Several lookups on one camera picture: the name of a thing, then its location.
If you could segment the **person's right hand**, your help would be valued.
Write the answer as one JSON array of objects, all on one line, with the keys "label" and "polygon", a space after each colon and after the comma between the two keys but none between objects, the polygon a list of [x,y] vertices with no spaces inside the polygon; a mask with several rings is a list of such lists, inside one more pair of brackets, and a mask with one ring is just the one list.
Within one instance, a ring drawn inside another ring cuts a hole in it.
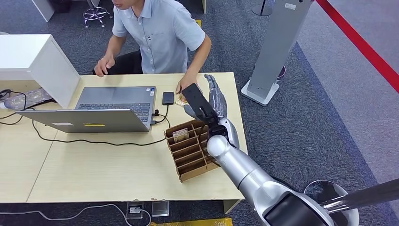
[{"label": "person's right hand", "polygon": [[93,75],[104,77],[108,75],[111,68],[115,65],[114,56],[112,54],[104,55],[96,64],[93,69]]}]

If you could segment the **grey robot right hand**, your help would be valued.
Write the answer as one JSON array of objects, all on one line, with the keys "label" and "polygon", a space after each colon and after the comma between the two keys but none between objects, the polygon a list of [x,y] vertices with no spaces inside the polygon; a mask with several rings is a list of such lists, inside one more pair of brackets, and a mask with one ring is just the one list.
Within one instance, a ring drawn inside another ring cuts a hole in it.
[{"label": "grey robot right hand", "polygon": [[184,105],[184,111],[200,121],[205,121],[206,118],[226,118],[227,103],[214,76],[205,74],[204,77],[209,85],[208,99],[205,99],[198,87],[191,85],[183,91],[183,94],[188,95],[186,98],[188,103]]}]

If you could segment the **person's left hand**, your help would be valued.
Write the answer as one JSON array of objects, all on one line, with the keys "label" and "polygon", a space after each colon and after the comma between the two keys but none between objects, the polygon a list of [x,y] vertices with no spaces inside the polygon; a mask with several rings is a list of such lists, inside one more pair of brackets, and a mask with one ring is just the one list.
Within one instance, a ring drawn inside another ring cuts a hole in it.
[{"label": "person's left hand", "polygon": [[178,82],[176,87],[176,93],[181,93],[185,88],[191,84],[197,83],[197,74],[185,74],[182,79]]}]

